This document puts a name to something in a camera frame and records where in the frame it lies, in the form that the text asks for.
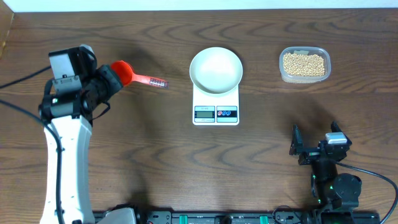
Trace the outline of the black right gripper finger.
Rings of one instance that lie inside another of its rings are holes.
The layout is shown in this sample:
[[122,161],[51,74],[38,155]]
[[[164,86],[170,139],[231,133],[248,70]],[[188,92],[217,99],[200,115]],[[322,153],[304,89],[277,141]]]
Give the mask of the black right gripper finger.
[[292,128],[292,142],[290,145],[290,150],[289,154],[291,156],[293,155],[299,155],[303,151],[303,139],[301,136],[301,132],[296,124],[293,125]]
[[331,131],[333,133],[342,133],[343,131],[341,130],[341,128],[338,126],[336,121],[333,121],[330,125]]

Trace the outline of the red measuring scoop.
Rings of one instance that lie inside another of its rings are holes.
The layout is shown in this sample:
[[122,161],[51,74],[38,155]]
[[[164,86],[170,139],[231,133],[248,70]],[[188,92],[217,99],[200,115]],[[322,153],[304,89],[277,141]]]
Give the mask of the red measuring scoop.
[[128,86],[132,82],[138,82],[164,89],[169,87],[168,81],[161,78],[136,74],[133,67],[123,60],[112,63],[111,69],[118,75],[123,86]]

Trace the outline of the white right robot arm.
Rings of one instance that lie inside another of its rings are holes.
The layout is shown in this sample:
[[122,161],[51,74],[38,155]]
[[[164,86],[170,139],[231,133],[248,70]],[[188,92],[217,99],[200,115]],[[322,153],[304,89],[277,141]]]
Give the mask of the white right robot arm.
[[318,142],[316,147],[304,146],[297,125],[292,128],[289,154],[298,156],[300,166],[312,169],[312,192],[319,204],[331,210],[347,211],[359,206],[362,181],[359,177],[338,173],[337,163],[342,161],[352,145],[336,122],[331,123],[331,132]]

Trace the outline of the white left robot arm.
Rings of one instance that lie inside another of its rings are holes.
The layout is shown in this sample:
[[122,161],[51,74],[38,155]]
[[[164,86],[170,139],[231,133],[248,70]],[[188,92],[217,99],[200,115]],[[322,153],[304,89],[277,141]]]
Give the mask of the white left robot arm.
[[110,65],[46,83],[39,106],[47,141],[47,191],[41,223],[94,223],[88,184],[93,111],[126,84]]

